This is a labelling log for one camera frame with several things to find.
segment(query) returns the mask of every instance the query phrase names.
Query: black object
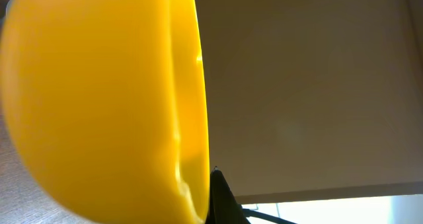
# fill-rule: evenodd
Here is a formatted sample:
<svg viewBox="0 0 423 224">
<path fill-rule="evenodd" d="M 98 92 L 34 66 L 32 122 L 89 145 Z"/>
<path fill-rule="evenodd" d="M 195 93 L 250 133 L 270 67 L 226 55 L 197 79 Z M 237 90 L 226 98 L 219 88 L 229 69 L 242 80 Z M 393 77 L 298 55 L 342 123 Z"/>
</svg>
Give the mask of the black object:
<svg viewBox="0 0 423 224">
<path fill-rule="evenodd" d="M 210 204 L 206 224 L 250 224 L 247 217 L 257 217 L 278 224 L 295 224 L 271 215 L 243 209 L 237 204 L 220 170 L 210 174 Z"/>
</svg>

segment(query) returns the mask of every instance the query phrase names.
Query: yellow plastic object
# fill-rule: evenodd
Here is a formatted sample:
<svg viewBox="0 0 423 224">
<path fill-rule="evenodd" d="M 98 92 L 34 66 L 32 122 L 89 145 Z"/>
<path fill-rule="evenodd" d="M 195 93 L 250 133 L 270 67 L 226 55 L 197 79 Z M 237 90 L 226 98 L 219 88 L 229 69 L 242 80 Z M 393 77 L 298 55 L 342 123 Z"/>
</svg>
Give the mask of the yellow plastic object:
<svg viewBox="0 0 423 224">
<path fill-rule="evenodd" d="M 194 0 L 15 0 L 3 109 L 29 171 L 101 223 L 202 223 L 206 97 Z"/>
</svg>

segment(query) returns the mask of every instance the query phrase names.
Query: brown wall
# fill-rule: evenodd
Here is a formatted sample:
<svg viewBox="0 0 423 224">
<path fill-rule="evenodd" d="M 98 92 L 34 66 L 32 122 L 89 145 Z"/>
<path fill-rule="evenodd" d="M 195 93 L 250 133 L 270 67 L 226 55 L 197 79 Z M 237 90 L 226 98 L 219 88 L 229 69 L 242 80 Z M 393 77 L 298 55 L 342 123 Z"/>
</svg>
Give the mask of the brown wall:
<svg viewBox="0 0 423 224">
<path fill-rule="evenodd" d="M 196 1 L 211 166 L 240 202 L 423 181 L 406 0 Z"/>
</svg>

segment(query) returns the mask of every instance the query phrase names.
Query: yellow cup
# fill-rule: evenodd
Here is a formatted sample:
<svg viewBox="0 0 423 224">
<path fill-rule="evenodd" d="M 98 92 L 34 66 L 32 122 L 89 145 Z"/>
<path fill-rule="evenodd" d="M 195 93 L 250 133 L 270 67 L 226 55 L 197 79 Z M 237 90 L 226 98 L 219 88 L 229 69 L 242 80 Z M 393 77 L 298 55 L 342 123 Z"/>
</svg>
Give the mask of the yellow cup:
<svg viewBox="0 0 423 224">
<path fill-rule="evenodd" d="M 14 0 L 1 90 L 24 164 L 101 223 L 203 223 L 206 96 L 194 0 Z"/>
</svg>

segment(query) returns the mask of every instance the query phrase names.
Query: black cable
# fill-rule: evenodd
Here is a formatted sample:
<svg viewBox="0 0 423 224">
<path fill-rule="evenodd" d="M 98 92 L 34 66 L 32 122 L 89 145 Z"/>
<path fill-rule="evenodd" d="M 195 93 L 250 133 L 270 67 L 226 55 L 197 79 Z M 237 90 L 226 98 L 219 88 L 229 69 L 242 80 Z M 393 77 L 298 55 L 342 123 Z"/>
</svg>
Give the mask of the black cable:
<svg viewBox="0 0 423 224">
<path fill-rule="evenodd" d="M 268 215 L 268 214 L 265 214 L 265 213 L 261 213 L 261 212 L 258 212 L 258 211 L 253 211 L 253 210 L 249 210 L 249 209 L 245 209 L 245 208 L 243 208 L 243 213 L 244 213 L 245 217 L 256 217 L 256 218 L 260 218 L 260 219 L 270 221 L 270 222 L 273 222 L 273 223 L 277 223 L 277 224 L 295 224 L 291 221 L 287 221 L 287 220 L 284 220 L 284 219 L 279 218 L 279 217 L 274 217 L 272 215 Z"/>
</svg>

